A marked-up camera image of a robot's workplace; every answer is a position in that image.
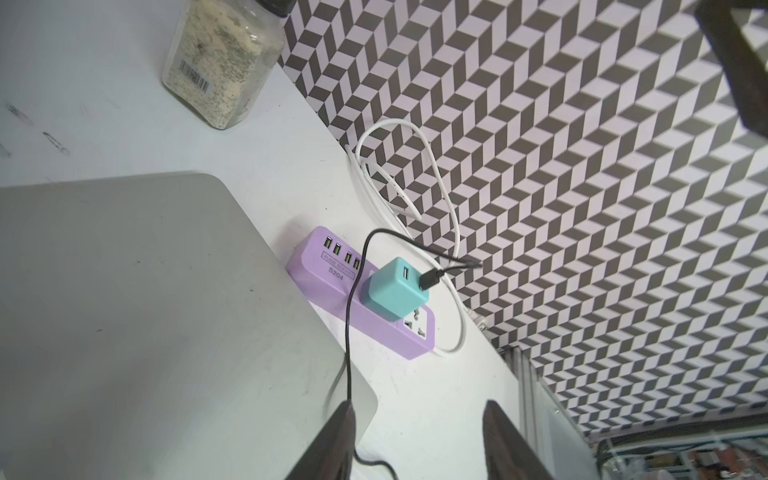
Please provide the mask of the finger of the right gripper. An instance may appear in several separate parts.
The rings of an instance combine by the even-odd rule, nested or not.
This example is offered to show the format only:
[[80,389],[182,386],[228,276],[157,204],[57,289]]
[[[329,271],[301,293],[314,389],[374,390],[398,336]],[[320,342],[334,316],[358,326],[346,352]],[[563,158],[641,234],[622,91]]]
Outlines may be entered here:
[[767,9],[767,2],[702,0],[694,16],[720,62],[744,127],[767,138],[767,71],[732,16],[734,9]]

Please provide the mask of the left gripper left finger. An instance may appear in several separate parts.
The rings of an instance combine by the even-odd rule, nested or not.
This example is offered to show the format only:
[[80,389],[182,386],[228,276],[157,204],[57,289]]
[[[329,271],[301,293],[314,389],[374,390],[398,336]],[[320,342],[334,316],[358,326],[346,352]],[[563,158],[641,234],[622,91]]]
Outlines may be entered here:
[[346,480],[352,472],[356,415],[350,400],[338,405],[286,480]]

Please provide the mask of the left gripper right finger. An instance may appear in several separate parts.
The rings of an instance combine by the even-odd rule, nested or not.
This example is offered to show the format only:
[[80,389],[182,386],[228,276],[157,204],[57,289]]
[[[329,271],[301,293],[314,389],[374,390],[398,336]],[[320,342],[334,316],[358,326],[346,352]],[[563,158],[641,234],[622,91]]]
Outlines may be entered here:
[[486,402],[482,425],[489,480],[554,479],[496,401]]

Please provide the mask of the teal charger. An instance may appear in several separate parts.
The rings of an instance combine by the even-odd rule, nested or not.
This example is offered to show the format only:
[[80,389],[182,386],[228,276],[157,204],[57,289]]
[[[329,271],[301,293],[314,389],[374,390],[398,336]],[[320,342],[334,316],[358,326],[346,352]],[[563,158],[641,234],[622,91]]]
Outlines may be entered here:
[[389,322],[427,304],[430,294],[419,287],[421,273],[401,257],[375,271],[364,283],[362,303]]

